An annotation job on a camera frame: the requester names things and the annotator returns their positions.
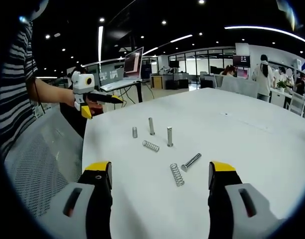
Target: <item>metal bolt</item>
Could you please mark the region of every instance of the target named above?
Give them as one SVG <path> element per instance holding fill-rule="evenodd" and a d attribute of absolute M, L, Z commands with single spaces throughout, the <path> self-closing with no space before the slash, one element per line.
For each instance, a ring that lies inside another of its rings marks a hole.
<path fill-rule="evenodd" d="M 181 166 L 182 171 L 187 172 L 188 168 L 195 162 L 197 161 L 198 158 L 201 157 L 201 153 L 198 153 L 196 156 L 194 156 L 189 162 L 186 164 L 183 164 Z"/>
<path fill-rule="evenodd" d="M 149 120 L 149 129 L 150 129 L 150 134 L 154 135 L 154 130 L 153 130 L 153 119 L 152 118 L 148 118 Z"/>
<path fill-rule="evenodd" d="M 137 138 L 138 134 L 137 134 L 137 127 L 133 127 L 133 138 Z"/>
<path fill-rule="evenodd" d="M 172 143 L 172 127 L 167 127 L 167 136 L 168 136 L 167 146 L 172 147 L 173 146 L 173 143 Z"/>

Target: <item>metal spring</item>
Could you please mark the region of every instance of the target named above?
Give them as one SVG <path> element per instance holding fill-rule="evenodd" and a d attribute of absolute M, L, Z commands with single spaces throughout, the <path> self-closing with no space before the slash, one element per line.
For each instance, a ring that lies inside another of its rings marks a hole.
<path fill-rule="evenodd" d="M 143 141 L 143 146 L 155 151 L 155 152 L 158 152 L 159 151 L 159 146 L 153 144 L 153 143 L 150 143 L 146 140 Z"/>
<path fill-rule="evenodd" d="M 184 180 L 182 178 L 182 175 L 179 171 L 178 165 L 176 163 L 173 163 L 170 165 L 170 169 L 173 175 L 173 178 L 177 184 L 177 187 L 182 186 L 184 184 Z"/>

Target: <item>white shirt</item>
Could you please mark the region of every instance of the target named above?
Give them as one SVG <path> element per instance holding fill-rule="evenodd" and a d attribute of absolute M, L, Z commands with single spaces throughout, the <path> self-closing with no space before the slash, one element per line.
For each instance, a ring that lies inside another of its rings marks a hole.
<path fill-rule="evenodd" d="M 261 64 L 256 67 L 252 75 L 252 80 L 258 82 L 259 94 L 264 96 L 270 95 L 270 87 L 274 80 L 273 76 L 274 76 L 273 70 L 269 65 L 268 65 L 268 77 L 265 77 L 265 75 L 263 75 L 261 70 Z"/>

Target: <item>computer monitor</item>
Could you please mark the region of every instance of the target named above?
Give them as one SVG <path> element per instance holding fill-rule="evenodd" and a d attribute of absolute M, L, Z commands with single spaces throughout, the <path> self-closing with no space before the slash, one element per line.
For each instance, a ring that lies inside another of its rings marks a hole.
<path fill-rule="evenodd" d="M 126 55 L 124 65 L 124 78 L 140 78 L 144 48 L 139 48 Z"/>
<path fill-rule="evenodd" d="M 241 78 L 248 78 L 248 70 L 242 70 L 242 69 L 238 69 L 237 70 L 237 76 L 241 77 Z"/>

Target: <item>woman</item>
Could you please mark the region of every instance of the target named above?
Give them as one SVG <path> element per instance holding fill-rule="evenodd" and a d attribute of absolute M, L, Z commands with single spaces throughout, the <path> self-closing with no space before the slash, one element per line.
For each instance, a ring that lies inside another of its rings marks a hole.
<path fill-rule="evenodd" d="M 252 80 L 258 82 L 258 99 L 269 102 L 270 98 L 270 86 L 274 80 L 274 74 L 272 68 L 268 64 L 268 57 L 266 55 L 261 56 L 261 64 L 256 67 L 252 75 Z"/>
<path fill-rule="evenodd" d="M 220 74 L 223 76 L 234 76 L 236 73 L 236 68 L 234 66 L 228 65 L 226 69 Z"/>

